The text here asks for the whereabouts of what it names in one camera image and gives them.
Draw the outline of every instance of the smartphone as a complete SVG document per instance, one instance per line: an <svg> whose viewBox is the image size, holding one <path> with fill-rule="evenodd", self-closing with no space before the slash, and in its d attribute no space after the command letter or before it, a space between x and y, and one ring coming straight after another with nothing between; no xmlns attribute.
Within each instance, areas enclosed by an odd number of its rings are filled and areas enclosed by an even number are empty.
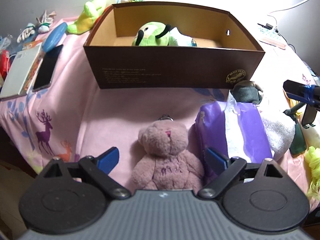
<svg viewBox="0 0 320 240"><path fill-rule="evenodd" d="M51 85L55 66L62 47L63 45L54 47L44 55L35 84L33 85L33 92L47 88Z"/></svg>

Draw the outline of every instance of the gray ribbed surface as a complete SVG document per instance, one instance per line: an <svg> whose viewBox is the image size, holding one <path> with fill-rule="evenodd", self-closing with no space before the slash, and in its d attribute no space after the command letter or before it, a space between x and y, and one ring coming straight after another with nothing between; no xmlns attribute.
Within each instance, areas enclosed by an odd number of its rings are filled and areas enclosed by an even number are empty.
<svg viewBox="0 0 320 240"><path fill-rule="evenodd" d="M191 191L137 191L113 201L95 224L77 233L48 236L28 231L21 240L307 240L301 230L279 236L247 232L231 223L217 203L201 201Z"/></svg>

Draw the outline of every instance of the round black disc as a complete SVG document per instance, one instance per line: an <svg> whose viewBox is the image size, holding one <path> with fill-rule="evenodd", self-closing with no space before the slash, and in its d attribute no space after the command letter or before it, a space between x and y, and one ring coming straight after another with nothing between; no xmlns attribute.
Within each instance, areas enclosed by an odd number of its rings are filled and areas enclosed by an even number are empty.
<svg viewBox="0 0 320 240"><path fill-rule="evenodd" d="M75 232L94 223L106 210L106 199L96 187L72 179L44 180L20 199L27 226L46 234Z"/></svg>
<svg viewBox="0 0 320 240"><path fill-rule="evenodd" d="M309 203L303 192L291 183L238 184L223 198L227 213L238 223L258 231L282 231L298 226L309 212Z"/></svg>

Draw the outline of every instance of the pink teddy bear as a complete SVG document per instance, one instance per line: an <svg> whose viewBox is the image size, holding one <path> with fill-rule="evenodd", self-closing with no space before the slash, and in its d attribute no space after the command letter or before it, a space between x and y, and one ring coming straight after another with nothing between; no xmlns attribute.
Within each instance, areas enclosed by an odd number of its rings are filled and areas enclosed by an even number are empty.
<svg viewBox="0 0 320 240"><path fill-rule="evenodd" d="M132 171L137 189L202 188L204 168L188 150L188 130L182 123L161 120L139 131L138 141L147 154Z"/></svg>

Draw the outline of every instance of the cardboard box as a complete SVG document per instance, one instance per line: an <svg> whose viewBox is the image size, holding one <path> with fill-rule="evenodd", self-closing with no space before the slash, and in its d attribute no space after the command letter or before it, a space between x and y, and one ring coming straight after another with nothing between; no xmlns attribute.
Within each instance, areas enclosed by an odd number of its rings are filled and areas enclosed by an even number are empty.
<svg viewBox="0 0 320 240"><path fill-rule="evenodd" d="M177 27L198 47L131 46L139 28L151 21ZM111 5L92 29L84 50L101 89L231 89L252 77L265 53L229 12L176 2Z"/></svg>

